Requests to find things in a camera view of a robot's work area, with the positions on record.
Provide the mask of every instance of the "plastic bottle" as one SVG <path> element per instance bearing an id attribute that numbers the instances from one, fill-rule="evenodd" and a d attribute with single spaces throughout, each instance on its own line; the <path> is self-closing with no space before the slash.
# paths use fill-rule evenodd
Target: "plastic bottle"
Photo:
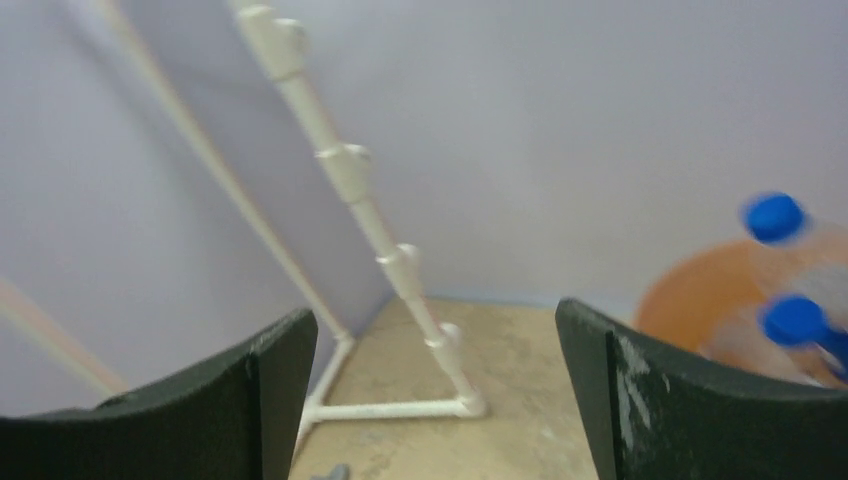
<path id="1" fill-rule="evenodd" d="M 795 293 L 776 297 L 761 313 L 760 327 L 790 356 L 795 351 L 814 352 L 820 369 L 812 375 L 817 379 L 830 383 L 827 377 L 832 375 L 843 384 L 848 380 L 848 333 L 831 327 L 824 309 L 810 298 Z"/>
<path id="2" fill-rule="evenodd" d="M 827 311 L 834 327 L 848 330 L 848 229 L 814 219 L 779 192 L 757 196 L 742 216 L 762 245 L 751 261 L 766 297 L 803 294 Z"/>
<path id="3" fill-rule="evenodd" d="M 702 345 L 704 357 L 729 367 L 766 377 L 821 386 L 806 367 L 818 360 L 812 349 L 790 352 L 769 340 L 758 322 L 758 308 L 750 306 L 730 315 Z"/>

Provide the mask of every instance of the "gray object on floor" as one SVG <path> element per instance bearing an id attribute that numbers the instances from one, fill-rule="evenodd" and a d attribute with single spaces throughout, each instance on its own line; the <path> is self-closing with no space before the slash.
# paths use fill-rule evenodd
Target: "gray object on floor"
<path id="1" fill-rule="evenodd" d="M 350 466 L 340 463 L 326 477 L 312 477 L 312 480 L 347 480 L 348 478 L 350 478 Z"/>

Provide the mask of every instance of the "beige floor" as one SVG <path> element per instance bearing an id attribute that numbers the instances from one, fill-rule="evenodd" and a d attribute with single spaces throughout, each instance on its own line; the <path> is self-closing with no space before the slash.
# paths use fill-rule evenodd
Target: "beige floor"
<path id="1" fill-rule="evenodd" d="M 434 301 L 464 333 L 465 365 L 491 405 L 485 419 L 329 422 L 307 438 L 291 478 L 340 462 L 351 480 L 594 480 L 553 311 Z M 400 302 L 362 339 L 331 404 L 453 395 Z"/>

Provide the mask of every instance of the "pvc pipe frame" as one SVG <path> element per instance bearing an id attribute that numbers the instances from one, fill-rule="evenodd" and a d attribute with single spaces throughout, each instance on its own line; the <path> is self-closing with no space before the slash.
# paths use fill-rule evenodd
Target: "pvc pipe frame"
<path id="1" fill-rule="evenodd" d="M 232 0 L 245 38 L 289 102 L 310 140 L 318 150 L 317 157 L 325 168 L 339 196 L 342 197 L 359 222 L 369 242 L 377 252 L 395 290 L 408 305 L 425 335 L 426 344 L 442 369 L 448 374 L 459 395 L 453 400 L 385 403 L 372 405 L 324 405 L 327 394 L 345 360 L 355 345 L 349 331 L 303 272 L 294 255 L 266 220 L 263 213 L 229 169 L 224 156 L 216 148 L 191 109 L 182 101 L 177 90 L 162 72 L 141 37 L 114 0 L 99 0 L 97 4 L 105 20 L 118 34 L 126 52 L 139 73 L 146 79 L 162 107 L 186 138 L 215 181 L 236 205 L 239 213 L 285 270 L 310 307 L 330 328 L 336 340 L 333 356 L 307 398 L 301 416 L 296 449 L 311 428 L 324 420 L 414 418 L 434 416 L 480 417 L 487 411 L 482 395 L 466 378 L 458 354 L 459 329 L 451 324 L 439 325 L 428 309 L 417 281 L 417 252 L 411 245 L 396 245 L 382 222 L 364 177 L 367 155 L 364 149 L 344 145 L 335 134 L 332 124 L 318 102 L 311 85 L 302 74 L 302 50 L 305 35 L 299 24 L 276 20 L 270 7 L 250 0 Z M 280 77 L 279 72 L 289 74 Z"/>

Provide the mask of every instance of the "blue bottle cap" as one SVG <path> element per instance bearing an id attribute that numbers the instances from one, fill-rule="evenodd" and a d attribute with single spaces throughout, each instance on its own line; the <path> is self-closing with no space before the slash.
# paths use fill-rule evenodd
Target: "blue bottle cap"
<path id="1" fill-rule="evenodd" d="M 748 232 L 765 244 L 780 243 L 804 227 L 806 214 L 792 197 L 774 192 L 754 198 L 743 211 Z"/>
<path id="2" fill-rule="evenodd" d="M 820 343 L 833 333 L 824 310 L 803 295 L 776 298 L 760 318 L 763 333 L 781 347 Z"/>

